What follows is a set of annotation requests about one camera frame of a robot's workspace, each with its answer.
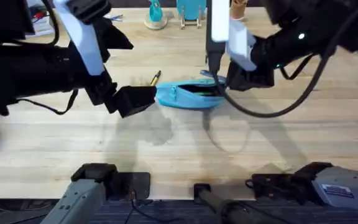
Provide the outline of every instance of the pen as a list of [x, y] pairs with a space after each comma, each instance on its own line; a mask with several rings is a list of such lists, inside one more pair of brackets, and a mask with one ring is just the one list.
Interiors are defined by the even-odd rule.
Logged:
[[158, 71], [157, 74], [155, 74], [152, 82], [150, 83], [151, 86], [155, 86], [155, 84], [157, 84], [158, 82], [158, 79], [160, 78], [161, 76], [161, 71]]

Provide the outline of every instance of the wooden table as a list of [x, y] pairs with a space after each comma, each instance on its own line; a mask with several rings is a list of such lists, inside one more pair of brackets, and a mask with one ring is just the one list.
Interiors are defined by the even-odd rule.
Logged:
[[[147, 9], [114, 9], [116, 22], [135, 45], [111, 50], [106, 64], [119, 86], [146, 85], [158, 70], [160, 82], [201, 78], [205, 23], [180, 30], [175, 9], [164, 30], [143, 25]], [[248, 8], [248, 28], [267, 36], [278, 30], [262, 8]], [[36, 41], [46, 41], [45, 37]], [[60, 45], [68, 43], [62, 36]], [[224, 75], [228, 58], [222, 61]], [[276, 74], [268, 90], [231, 93], [242, 105], [272, 112], [292, 103], [319, 62], [314, 58], [293, 82]], [[288, 66], [291, 72], [299, 62]], [[64, 109], [70, 94], [33, 99]], [[213, 111], [188, 111], [155, 104], [121, 119], [94, 107], [81, 90], [74, 107], [57, 116], [29, 103], [0, 117], [0, 198], [60, 198], [82, 164], [107, 162], [119, 171], [152, 174], [151, 198], [191, 198], [196, 182], [208, 182], [225, 197], [252, 198], [244, 180], [253, 173], [294, 172], [313, 161], [358, 170], [358, 54], [338, 49], [315, 91], [301, 107], [275, 119], [257, 119], [228, 103]]]

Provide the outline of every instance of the zipper pull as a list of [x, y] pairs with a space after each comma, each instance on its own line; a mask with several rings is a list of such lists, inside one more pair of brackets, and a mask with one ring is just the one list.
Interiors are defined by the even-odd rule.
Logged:
[[177, 100], [177, 87], [176, 86], [173, 86], [171, 88], [171, 97], [173, 98], [173, 100]]

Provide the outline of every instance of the cable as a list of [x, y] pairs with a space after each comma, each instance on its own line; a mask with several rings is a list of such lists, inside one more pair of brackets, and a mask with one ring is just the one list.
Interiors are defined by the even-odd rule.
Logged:
[[285, 70], [285, 67], [280, 67], [280, 71], [281, 74], [283, 75], [283, 77], [286, 80], [294, 80], [301, 72], [302, 70], [305, 68], [305, 66], [309, 63], [310, 59], [313, 58], [315, 55], [317, 54], [311, 54], [309, 56], [307, 56], [298, 66], [298, 68], [296, 68], [296, 70], [292, 73], [291, 76], [288, 76], [287, 71]]
[[26, 218], [26, 219], [24, 219], [24, 220], [12, 222], [12, 223], [10, 223], [10, 224], [18, 224], [18, 223], [26, 222], [26, 221], [29, 221], [29, 220], [33, 220], [33, 219], [35, 219], [35, 218], [45, 217], [45, 216], [47, 216], [47, 215], [48, 215], [47, 213], [46, 213], [46, 214], [43, 214], [43, 215], [37, 215], [37, 216], [31, 217], [31, 218]]
[[57, 22], [56, 15], [53, 12], [52, 6], [50, 5], [48, 0], [42, 0], [42, 3], [47, 8], [47, 11], [49, 13], [49, 17], [50, 17], [50, 19], [52, 20], [52, 23], [53, 23], [53, 29], [55, 31], [55, 37], [53, 38], [53, 40], [50, 43], [47, 43], [47, 44], [27, 43], [27, 42], [21, 42], [19, 40], [12, 40], [11, 42], [13, 44], [26, 45], [26, 46], [38, 46], [38, 47], [53, 47], [53, 46], [55, 46], [57, 44], [57, 42], [59, 41], [59, 38], [60, 38], [60, 33], [59, 33], [59, 25], [58, 25], [58, 22]]
[[[318, 67], [316, 69], [316, 72], [313, 75], [313, 78], [311, 79], [309, 85], [306, 87], [305, 91], [302, 93], [302, 95], [289, 107], [278, 111], [276, 113], [257, 113], [251, 110], [248, 110], [244, 107], [242, 107], [241, 105], [237, 104], [226, 92], [225, 89], [223, 87], [221, 87], [220, 85], [218, 85], [219, 83], [219, 78], [218, 78], [218, 74], [217, 74], [217, 70], [216, 71], [211, 71], [211, 73], [213, 74], [214, 80], [215, 80], [215, 84], [218, 86], [218, 90], [221, 92], [222, 96], [225, 97], [225, 99], [236, 109], [238, 109], [239, 111], [248, 114], [250, 116], [255, 116], [257, 118], [276, 118], [278, 116], [281, 115], [285, 115], [289, 112], [291, 112], [292, 110], [294, 110], [295, 108], [297, 108], [298, 106], [300, 106], [306, 99], [307, 97], [310, 95], [310, 93], [313, 91], [313, 89], [315, 88], [316, 84], [318, 83], [318, 80], [320, 79], [320, 76], [323, 73], [323, 70], [326, 66], [326, 64], [328, 63], [328, 60], [330, 58], [330, 56], [333, 54], [333, 52], [335, 51], [335, 48], [337, 46], [337, 44], [339, 43], [339, 40], [341, 38], [341, 36], [343, 35], [343, 33], [345, 33], [345, 31], [349, 28], [349, 26], [358, 18], [358, 9], [355, 10], [347, 19], [346, 21], [341, 25], [341, 27], [338, 29], [338, 31], [336, 32], [335, 36], [331, 39], [331, 41], [329, 42], [323, 56], [321, 57], [321, 61], [318, 64]], [[215, 58], [215, 60], [219, 57], [218, 54], [214, 54], [212, 53], [211, 56], [209, 56], [208, 58], [211, 60], [211, 58]]]
[[137, 213], [143, 215], [144, 217], [146, 217], [146, 218], [148, 218], [148, 219], [150, 219], [150, 220], [156, 221], [156, 222], [158, 222], [158, 223], [171, 223], [171, 222], [177, 222], [177, 221], [186, 221], [184, 218], [172, 218], [172, 219], [169, 219], [169, 220], [163, 220], [163, 219], [161, 219], [161, 218], [156, 218], [156, 217], [153, 217], [153, 216], [151, 216], [151, 215], [148, 215], [148, 214], [142, 212], [141, 210], [139, 210], [138, 207], [136, 207], [134, 201], [136, 200], [137, 196], [136, 196], [136, 191], [135, 191], [135, 189], [133, 189], [133, 188], [132, 188], [132, 195], [134, 196], [135, 199], [132, 199], [132, 200], [131, 200], [132, 210], [131, 210], [131, 212], [128, 214], [128, 217], [127, 217], [127, 219], [126, 219], [125, 224], [128, 222], [128, 219], [131, 217], [133, 211], [136, 211]]
[[70, 99], [68, 100], [67, 108], [66, 108], [65, 111], [58, 111], [55, 108], [52, 108], [50, 106], [47, 106], [47, 105], [44, 105], [42, 103], [38, 103], [36, 101], [32, 101], [32, 100], [29, 100], [29, 99], [17, 99], [17, 100], [14, 100], [13, 103], [18, 103], [20, 101], [26, 101], [26, 102], [34, 104], [35, 106], [40, 106], [40, 107], [43, 107], [45, 109], [48, 109], [48, 110], [54, 112], [57, 115], [63, 115], [65, 113], [67, 113], [67, 111], [69, 111], [71, 109], [71, 107], [73, 107], [73, 104], [74, 104], [74, 101], [75, 101], [75, 98], [77, 97], [77, 95], [78, 95], [78, 90], [73, 90], [73, 93], [71, 94]]
[[127, 223], [129, 222], [129, 219], [130, 219], [130, 217], [131, 217], [132, 213], [134, 213], [134, 209], [133, 209], [133, 208], [131, 209], [131, 211], [129, 212], [129, 214], [128, 214], [127, 218], [125, 219], [124, 224], [127, 224]]

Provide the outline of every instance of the blue pencil case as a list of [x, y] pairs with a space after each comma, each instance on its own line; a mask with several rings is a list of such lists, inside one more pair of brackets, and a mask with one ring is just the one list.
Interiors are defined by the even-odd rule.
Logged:
[[[219, 82], [226, 87], [225, 80]], [[224, 100], [213, 79], [161, 83], [156, 97], [161, 105], [193, 110], [213, 108]]]

